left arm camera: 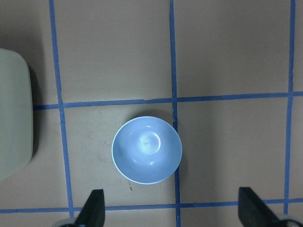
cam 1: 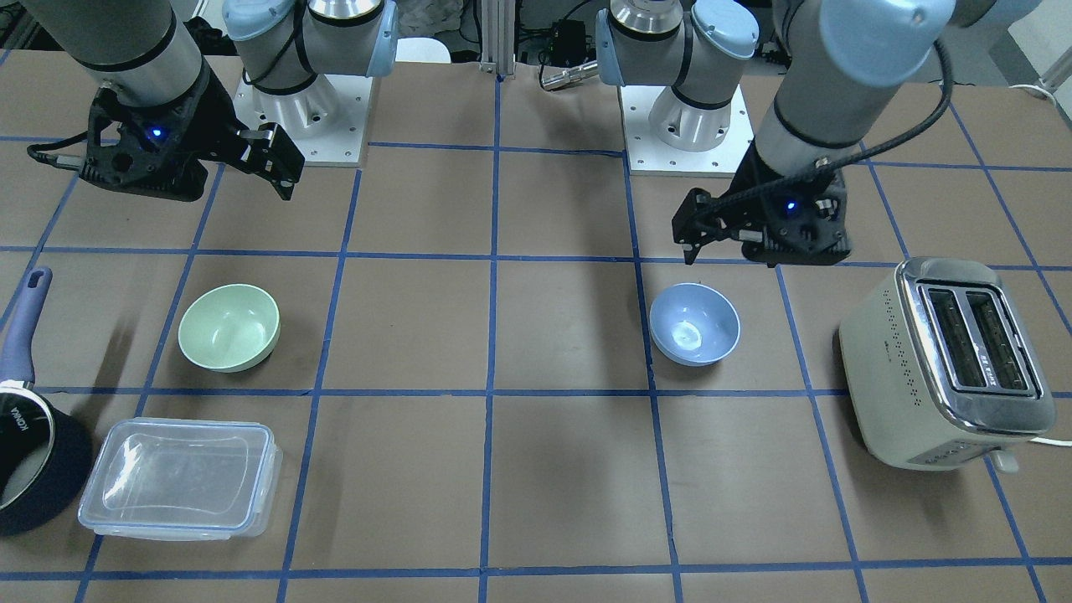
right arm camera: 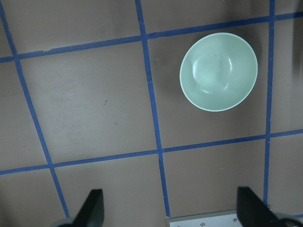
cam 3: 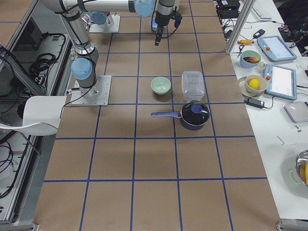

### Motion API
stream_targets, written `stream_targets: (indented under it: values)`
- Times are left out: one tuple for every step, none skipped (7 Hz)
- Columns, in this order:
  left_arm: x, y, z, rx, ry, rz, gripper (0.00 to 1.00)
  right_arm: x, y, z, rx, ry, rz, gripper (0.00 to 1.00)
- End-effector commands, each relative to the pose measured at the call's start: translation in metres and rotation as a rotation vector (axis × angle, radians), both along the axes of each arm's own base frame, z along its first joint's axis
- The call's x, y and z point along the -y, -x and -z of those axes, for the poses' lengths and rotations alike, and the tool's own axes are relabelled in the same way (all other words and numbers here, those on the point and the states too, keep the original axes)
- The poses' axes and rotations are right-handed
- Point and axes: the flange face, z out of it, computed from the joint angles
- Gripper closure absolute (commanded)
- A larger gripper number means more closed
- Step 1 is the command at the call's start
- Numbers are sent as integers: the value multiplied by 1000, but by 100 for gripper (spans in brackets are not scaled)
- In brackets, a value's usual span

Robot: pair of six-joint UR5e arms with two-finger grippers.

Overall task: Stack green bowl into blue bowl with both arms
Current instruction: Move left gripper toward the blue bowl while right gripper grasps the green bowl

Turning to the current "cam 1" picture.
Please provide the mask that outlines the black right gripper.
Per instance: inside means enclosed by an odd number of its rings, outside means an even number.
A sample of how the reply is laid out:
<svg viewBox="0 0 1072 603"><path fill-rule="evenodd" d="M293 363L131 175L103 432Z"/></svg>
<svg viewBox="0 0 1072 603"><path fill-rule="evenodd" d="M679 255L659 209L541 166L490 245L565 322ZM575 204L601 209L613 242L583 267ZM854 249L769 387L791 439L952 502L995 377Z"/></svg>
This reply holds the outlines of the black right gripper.
<svg viewBox="0 0 1072 603"><path fill-rule="evenodd" d="M124 106L114 85L96 89L78 172L84 182L193 202L204 194L208 178L202 161L224 162L258 177L284 202L291 202L306 168L306 155L283 126L245 129L206 60L191 87L163 106Z"/></svg>

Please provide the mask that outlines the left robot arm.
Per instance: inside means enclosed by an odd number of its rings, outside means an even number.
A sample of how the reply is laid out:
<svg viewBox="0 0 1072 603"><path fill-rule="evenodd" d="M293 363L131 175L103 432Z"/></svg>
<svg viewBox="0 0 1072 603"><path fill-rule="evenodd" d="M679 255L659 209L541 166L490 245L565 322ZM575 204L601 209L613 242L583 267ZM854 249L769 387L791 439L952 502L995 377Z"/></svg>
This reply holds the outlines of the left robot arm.
<svg viewBox="0 0 1072 603"><path fill-rule="evenodd" d="M693 188L673 216L673 240L693 264L708 244L736 240L750 262L834 265L851 255L843 170L935 126L952 100L948 27L970 28L994 1L775 1L775 34L790 65L721 195ZM693 118L727 117L759 26L735 1L612 1L596 17L607 85L660 85L662 139L685 148ZM900 85L935 56L941 98L892 139L861 150Z"/></svg>

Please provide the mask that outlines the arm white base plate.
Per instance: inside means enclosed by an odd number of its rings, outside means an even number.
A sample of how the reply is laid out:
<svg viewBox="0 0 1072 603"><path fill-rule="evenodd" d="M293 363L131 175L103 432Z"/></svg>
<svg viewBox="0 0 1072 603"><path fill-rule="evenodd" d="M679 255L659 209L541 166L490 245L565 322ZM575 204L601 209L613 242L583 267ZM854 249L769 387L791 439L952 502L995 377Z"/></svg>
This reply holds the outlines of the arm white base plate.
<svg viewBox="0 0 1072 603"><path fill-rule="evenodd" d="M307 167L358 168L376 84L368 77L329 74L292 95L268 95L241 80L234 109L245 126L283 126L306 156Z"/></svg>
<svg viewBox="0 0 1072 603"><path fill-rule="evenodd" d="M662 85L619 89L621 126L632 174L731 178L753 141L740 88L716 111L682 103Z"/></svg>

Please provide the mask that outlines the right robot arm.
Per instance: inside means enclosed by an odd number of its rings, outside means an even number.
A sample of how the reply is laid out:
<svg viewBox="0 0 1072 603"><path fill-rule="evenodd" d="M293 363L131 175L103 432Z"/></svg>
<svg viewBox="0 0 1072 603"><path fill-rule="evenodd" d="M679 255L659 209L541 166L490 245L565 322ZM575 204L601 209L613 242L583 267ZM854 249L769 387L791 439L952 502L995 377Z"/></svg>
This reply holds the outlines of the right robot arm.
<svg viewBox="0 0 1072 603"><path fill-rule="evenodd" d="M332 121L329 77L394 68L394 1L226 1L224 29L168 1L27 1L96 80L84 132L27 153L119 193L193 202L207 161L260 177L284 201L297 141Z"/></svg>

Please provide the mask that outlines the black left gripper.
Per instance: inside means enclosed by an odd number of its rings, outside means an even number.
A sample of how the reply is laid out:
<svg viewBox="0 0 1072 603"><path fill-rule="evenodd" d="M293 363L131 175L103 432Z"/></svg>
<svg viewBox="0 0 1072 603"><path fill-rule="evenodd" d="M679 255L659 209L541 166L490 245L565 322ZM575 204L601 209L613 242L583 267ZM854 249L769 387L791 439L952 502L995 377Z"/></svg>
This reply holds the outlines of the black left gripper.
<svg viewBox="0 0 1072 603"><path fill-rule="evenodd" d="M747 193L739 203L715 196L705 188L690 188L673 216L673 240L685 265L693 265L705 245L739 240L750 262L834 265L853 252L845 217L848 195L843 171L805 182L787 183L758 193L761 183L781 179L748 145L736 171L736 190ZM726 224L736 206L736 229Z"/></svg>

